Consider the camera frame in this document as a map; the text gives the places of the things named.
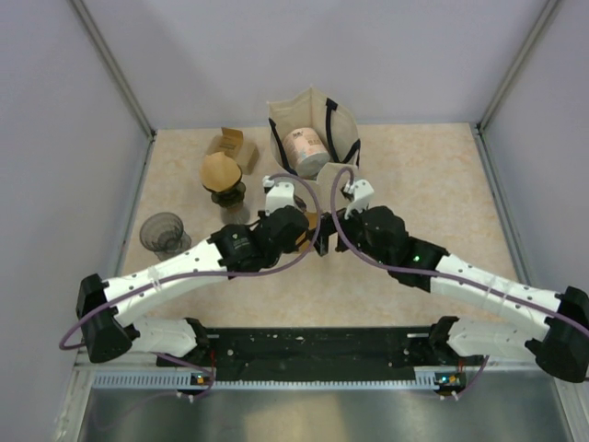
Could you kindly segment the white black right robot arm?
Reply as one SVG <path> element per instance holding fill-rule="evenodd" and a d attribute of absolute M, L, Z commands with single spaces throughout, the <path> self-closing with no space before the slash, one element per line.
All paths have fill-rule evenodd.
<path fill-rule="evenodd" d="M 385 206 L 341 209 L 321 216 L 319 236 L 337 235 L 338 251 L 387 271 L 400 284 L 451 297 L 490 312 L 499 323 L 444 317 L 433 326 L 429 350 L 443 365 L 460 356 L 531 360 L 554 378 L 588 376 L 588 295 L 573 286 L 539 289 L 481 270 L 447 249 L 411 236 Z"/>

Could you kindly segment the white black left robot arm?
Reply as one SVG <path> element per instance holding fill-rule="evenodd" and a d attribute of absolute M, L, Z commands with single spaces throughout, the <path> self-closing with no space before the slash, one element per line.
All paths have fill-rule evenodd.
<path fill-rule="evenodd" d="M 274 273 L 281 256 L 296 251 L 308 227 L 302 212 L 286 206 L 252 227 L 226 225 L 142 271 L 107 280 L 96 273 L 85 277 L 75 313 L 89 360 L 106 363 L 134 350 L 167 353 L 199 365 L 209 344 L 197 320 L 153 320 L 146 313 L 206 285 Z"/>

